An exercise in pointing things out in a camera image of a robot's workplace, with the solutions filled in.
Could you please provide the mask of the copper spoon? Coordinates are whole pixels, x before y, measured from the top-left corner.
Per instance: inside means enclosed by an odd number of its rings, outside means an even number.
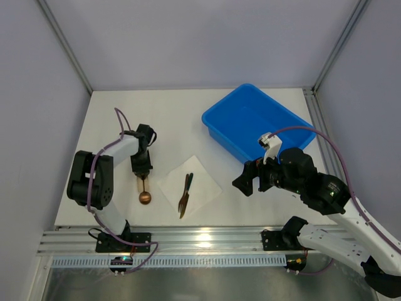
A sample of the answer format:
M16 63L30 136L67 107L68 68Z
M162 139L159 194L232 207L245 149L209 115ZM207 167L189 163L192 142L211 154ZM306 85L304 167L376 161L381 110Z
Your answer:
M141 180L142 180L142 192L139 194L138 199L141 204L147 205L151 202L152 195L146 189L146 184L145 184L146 178L142 177Z

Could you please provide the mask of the gold fork green handle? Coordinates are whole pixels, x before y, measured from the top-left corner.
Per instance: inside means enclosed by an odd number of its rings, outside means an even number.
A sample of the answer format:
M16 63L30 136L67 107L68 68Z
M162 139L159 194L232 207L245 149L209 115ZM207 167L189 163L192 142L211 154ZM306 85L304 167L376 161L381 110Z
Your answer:
M189 181L189 174L186 174L186 176L185 176L185 184L184 184L184 192L183 192L182 197L180 198L179 203L178 203L178 213L181 213L181 209L182 209L182 206L183 206L183 203L184 203L184 196L185 196L186 190L187 190L188 181Z

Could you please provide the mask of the gold knife green handle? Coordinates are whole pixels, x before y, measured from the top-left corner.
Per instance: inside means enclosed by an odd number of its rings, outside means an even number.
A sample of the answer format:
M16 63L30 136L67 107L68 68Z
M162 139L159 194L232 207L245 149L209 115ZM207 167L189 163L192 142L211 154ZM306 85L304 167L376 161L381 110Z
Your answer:
M180 219L182 219L184 217L184 214L185 214L185 210L186 210L186 207L187 207L187 202L189 200L189 189L190 189L190 186L192 184L193 177L194 177L194 174L190 173L189 174L189 181L187 183L186 194L184 196L184 203L183 203L183 206L182 206L182 209L181 209L181 213L179 213L179 218Z

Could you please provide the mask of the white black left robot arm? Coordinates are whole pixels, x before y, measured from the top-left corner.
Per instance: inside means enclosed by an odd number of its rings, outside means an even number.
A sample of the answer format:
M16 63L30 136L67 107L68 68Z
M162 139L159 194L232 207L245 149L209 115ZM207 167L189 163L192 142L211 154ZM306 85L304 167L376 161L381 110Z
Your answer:
M98 153L78 151L73 159L66 193L77 205L92 214L106 234L119 242L131 238L129 222L118 212L112 201L114 169L130 159L132 172L146 180L153 169L150 147L157 138L149 125L140 124L136 130L124 130L121 136Z

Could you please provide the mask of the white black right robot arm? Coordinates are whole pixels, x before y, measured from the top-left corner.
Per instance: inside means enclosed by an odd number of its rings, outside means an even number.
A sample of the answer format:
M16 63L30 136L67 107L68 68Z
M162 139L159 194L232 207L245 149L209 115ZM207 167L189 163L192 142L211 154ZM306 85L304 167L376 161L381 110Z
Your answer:
M277 158L247 161L242 174L232 184L245 196L272 187L298 194L312 210L342 226L356 239L349 243L325 230L293 216L278 236L279 245L289 250L318 250L358 272L376 292L400 297L400 242L389 232L377 233L373 217L352 199L348 186L335 176L318 172L312 158L299 148L282 151Z

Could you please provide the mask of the beige utensil holder case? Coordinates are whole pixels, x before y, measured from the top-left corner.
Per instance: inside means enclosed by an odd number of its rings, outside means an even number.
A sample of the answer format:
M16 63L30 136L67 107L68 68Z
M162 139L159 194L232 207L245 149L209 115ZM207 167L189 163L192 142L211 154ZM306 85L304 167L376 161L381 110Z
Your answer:
M137 189L139 193L150 191L148 177L137 177Z

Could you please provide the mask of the blue plastic bin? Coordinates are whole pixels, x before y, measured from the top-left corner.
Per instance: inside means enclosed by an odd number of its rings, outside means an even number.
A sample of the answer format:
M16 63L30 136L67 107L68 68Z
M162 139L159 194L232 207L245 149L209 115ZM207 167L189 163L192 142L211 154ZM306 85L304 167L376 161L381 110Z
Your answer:
M267 132L311 124L275 101L256 86L245 83L202 115L209 135L239 162L264 155L258 139Z

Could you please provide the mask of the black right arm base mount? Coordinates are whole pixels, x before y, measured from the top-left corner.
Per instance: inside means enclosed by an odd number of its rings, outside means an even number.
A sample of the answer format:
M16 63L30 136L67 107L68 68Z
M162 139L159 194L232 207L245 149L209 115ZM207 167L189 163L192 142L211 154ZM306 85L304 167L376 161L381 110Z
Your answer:
M261 241L264 251L301 251L303 247L298 241L300 230L308 222L297 216L293 216L281 230L261 232Z

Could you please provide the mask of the aluminium front rail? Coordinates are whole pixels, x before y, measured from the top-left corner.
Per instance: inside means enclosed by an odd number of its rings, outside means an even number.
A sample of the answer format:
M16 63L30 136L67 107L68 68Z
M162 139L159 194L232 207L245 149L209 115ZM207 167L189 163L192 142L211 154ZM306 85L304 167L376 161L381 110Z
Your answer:
M94 254L95 239L88 235L89 226L63 226L45 231L37 254ZM262 253L261 232L278 231L280 226L139 226L133 232L150 233L159 243L159 255L206 255L229 253Z

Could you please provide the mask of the aluminium frame post left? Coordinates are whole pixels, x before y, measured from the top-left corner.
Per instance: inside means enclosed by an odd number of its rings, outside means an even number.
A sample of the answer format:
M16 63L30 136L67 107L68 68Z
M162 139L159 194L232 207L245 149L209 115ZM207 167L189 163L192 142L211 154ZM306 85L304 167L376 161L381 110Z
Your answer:
M93 94L93 87L87 78L82 66L77 59L72 47L70 46L68 39L66 38L59 22L56 19L56 16L52 12L49 4L45 0L35 0L35 3L38 5L41 13L43 14L47 24L51 28L57 42L60 44L63 53L66 55L68 61L70 62L71 67L74 69L77 77L81 81L82 85L84 86L85 90L88 92L89 95Z

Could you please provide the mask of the aluminium frame post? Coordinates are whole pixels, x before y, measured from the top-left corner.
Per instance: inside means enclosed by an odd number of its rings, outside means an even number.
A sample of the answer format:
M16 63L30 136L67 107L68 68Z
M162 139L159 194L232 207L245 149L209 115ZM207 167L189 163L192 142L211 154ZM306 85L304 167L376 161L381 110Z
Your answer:
M45 0L35 0L35 3L38 5L41 13L43 14L47 24L51 28L57 42L60 44L63 53L66 55L68 61L70 62L71 67L74 69L77 77L81 81L82 85L84 86L85 90L88 92L89 95L93 94L93 87L87 78L82 66L77 59L72 47L70 46L68 39L66 38L59 22L56 19L56 16L52 12L49 4Z
M369 7L371 0L358 0L355 7L352 9L350 16L348 17L339 37L336 39L333 48L330 51L315 84L311 88L313 93L317 93L324 83L329 72L333 68L336 61L339 59L342 51L345 49L346 44L350 40L354 30L356 29L358 23L362 19L365 11Z

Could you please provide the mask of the aluminium frame post right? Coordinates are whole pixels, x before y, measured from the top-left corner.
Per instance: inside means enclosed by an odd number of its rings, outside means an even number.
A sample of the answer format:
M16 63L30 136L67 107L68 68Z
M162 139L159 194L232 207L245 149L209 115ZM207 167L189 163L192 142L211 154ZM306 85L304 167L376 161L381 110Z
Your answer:
M369 7L371 0L358 0L355 7L352 9L350 16L348 17L339 37L336 39L333 48L330 51L315 84L311 88L313 93L317 93L324 83L329 72L333 68L336 61L339 59L342 51L345 49L346 44L350 40L354 30L356 29L358 23L362 19L365 11Z

